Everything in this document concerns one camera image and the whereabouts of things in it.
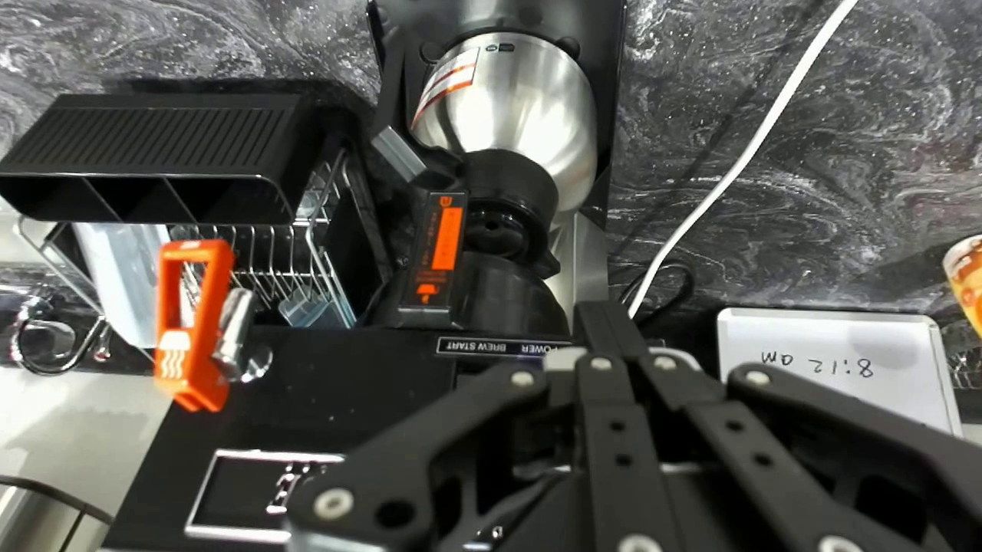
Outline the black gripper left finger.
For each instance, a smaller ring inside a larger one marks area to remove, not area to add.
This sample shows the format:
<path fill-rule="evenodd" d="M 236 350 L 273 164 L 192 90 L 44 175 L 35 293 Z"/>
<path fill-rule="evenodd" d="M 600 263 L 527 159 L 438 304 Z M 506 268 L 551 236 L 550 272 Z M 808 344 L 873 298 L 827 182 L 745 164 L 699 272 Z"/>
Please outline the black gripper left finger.
<path fill-rule="evenodd" d="M 504 361 L 287 495 L 287 552 L 590 552 L 574 378 Z"/>

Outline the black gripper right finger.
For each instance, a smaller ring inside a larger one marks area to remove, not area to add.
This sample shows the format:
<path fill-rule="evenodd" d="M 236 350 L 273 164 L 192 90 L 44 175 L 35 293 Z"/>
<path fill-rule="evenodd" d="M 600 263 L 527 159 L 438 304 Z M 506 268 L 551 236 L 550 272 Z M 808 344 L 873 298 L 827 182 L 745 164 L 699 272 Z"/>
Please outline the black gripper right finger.
<path fill-rule="evenodd" d="M 766 365 L 576 365 L 591 540 L 653 552 L 982 552 L 979 446 Z"/>

